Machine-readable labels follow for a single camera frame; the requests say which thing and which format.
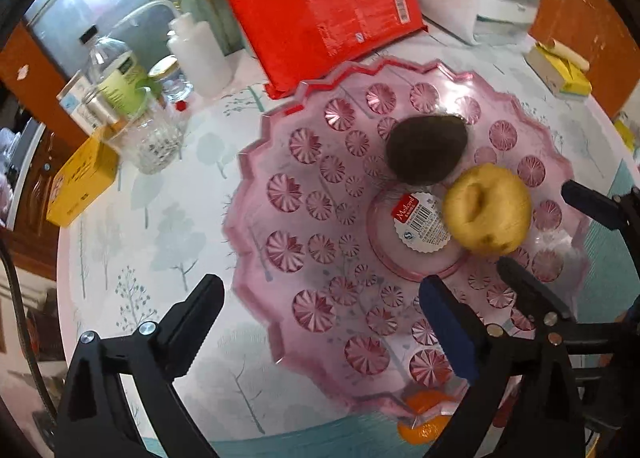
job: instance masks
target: pink plastic fruit plate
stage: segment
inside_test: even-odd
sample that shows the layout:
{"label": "pink plastic fruit plate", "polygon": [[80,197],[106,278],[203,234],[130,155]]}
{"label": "pink plastic fruit plate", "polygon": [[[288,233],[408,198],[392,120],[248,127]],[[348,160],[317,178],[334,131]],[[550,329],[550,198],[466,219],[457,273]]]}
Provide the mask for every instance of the pink plastic fruit plate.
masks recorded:
{"label": "pink plastic fruit plate", "polygon": [[[468,148],[445,182],[409,188],[386,167],[385,140],[399,120],[432,113],[462,116]],[[484,323],[532,336],[495,260],[453,240],[432,254],[402,243],[391,211],[406,192],[442,196],[484,162],[519,175],[534,212],[513,257],[575,311],[589,263],[587,218],[560,196],[572,166],[514,96],[475,73],[455,74],[439,61],[345,63],[265,114],[261,138],[239,162],[242,183],[225,222],[238,254],[233,288],[268,326],[274,361],[349,408],[409,416],[409,392],[456,384],[418,305],[424,276],[440,275]]]}

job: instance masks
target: red label logo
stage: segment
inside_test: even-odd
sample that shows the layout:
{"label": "red label logo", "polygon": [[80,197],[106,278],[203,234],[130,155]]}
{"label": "red label logo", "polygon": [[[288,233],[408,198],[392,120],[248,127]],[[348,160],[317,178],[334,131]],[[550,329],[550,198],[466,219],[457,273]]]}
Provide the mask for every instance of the red label logo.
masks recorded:
{"label": "red label logo", "polygon": [[406,223],[418,205],[418,199],[410,194],[405,194],[394,207],[391,215],[401,223]]}

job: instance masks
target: white plastic squeeze bottle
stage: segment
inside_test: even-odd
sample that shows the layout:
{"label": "white plastic squeeze bottle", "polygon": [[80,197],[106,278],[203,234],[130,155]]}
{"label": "white plastic squeeze bottle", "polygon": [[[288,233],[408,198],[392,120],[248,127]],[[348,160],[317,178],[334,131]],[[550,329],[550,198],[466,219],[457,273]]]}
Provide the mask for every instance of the white plastic squeeze bottle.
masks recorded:
{"label": "white plastic squeeze bottle", "polygon": [[195,90],[212,98],[231,82],[233,73],[211,31],[209,23],[195,23],[191,14],[183,14],[169,26],[175,35],[167,46]]}

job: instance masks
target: yellow apple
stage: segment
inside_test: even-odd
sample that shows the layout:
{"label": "yellow apple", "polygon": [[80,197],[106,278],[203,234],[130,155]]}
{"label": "yellow apple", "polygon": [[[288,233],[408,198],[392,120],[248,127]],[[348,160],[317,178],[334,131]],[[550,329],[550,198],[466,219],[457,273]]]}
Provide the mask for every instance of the yellow apple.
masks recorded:
{"label": "yellow apple", "polygon": [[494,164],[467,169],[442,203],[452,237],[471,252],[506,255],[524,241],[531,222],[531,198],[519,177]]}

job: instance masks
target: bolt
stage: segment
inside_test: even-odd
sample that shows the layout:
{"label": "bolt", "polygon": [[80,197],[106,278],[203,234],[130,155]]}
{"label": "bolt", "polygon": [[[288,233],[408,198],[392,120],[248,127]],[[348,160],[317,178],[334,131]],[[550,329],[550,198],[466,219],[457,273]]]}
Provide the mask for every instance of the bolt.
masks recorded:
{"label": "bolt", "polygon": [[556,312],[548,312],[545,315],[545,324],[547,326],[555,326],[558,322],[558,314]]}
{"label": "bolt", "polygon": [[549,342],[552,343],[553,346],[562,344],[562,336],[559,333],[551,332],[546,338],[549,339]]}
{"label": "bolt", "polygon": [[499,324],[488,324],[486,326],[486,332],[491,337],[502,337],[504,330],[502,329],[502,326],[500,326]]}
{"label": "bolt", "polygon": [[142,335],[151,335],[153,332],[156,331],[156,323],[153,323],[151,321],[147,321],[146,323],[142,323],[140,325],[140,328],[138,328],[138,331]]}
{"label": "bolt", "polygon": [[92,342],[94,339],[95,339],[95,332],[92,332],[92,331],[84,332],[80,336],[80,342],[82,344],[88,344],[88,343]]}

